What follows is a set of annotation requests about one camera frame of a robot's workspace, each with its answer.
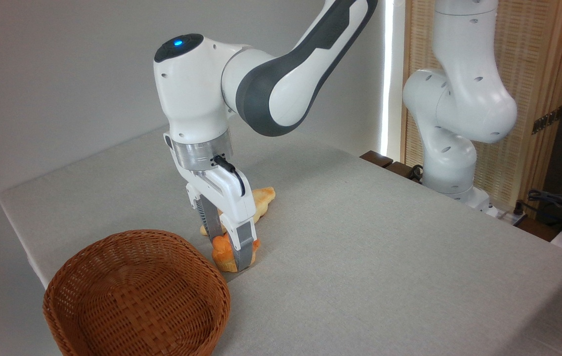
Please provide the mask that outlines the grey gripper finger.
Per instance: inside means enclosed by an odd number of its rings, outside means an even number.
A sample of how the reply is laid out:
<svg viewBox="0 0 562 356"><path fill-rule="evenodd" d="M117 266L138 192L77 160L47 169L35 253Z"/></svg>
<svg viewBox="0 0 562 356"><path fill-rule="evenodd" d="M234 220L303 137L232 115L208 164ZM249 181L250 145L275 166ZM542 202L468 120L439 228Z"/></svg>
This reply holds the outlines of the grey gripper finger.
<svg viewBox="0 0 562 356"><path fill-rule="evenodd" d="M241 272L251 266L256 256L255 245L258 242L256 233L253 232L254 222L248 221L236 228L237 243L233 243L231 232L221 236L223 248L220 259L220 270L222 272Z"/></svg>
<svg viewBox="0 0 562 356"><path fill-rule="evenodd" d="M203 236L223 236L225 231L220 223L219 210L206 196L202 195L192 184L186 185L189 200L202 221L200 232Z"/></svg>

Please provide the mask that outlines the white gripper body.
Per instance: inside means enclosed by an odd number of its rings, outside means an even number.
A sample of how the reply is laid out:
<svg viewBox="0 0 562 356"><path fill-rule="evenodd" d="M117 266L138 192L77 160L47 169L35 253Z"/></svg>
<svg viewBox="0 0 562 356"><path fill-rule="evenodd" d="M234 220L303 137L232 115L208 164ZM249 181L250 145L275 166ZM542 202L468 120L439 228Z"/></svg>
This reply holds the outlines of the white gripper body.
<svg viewBox="0 0 562 356"><path fill-rule="evenodd" d="M169 133L164 140L180 175L217 207L223 228L232 231L252 221L256 207L251 187L228 162L233 153L229 133L197 144L176 142Z"/></svg>

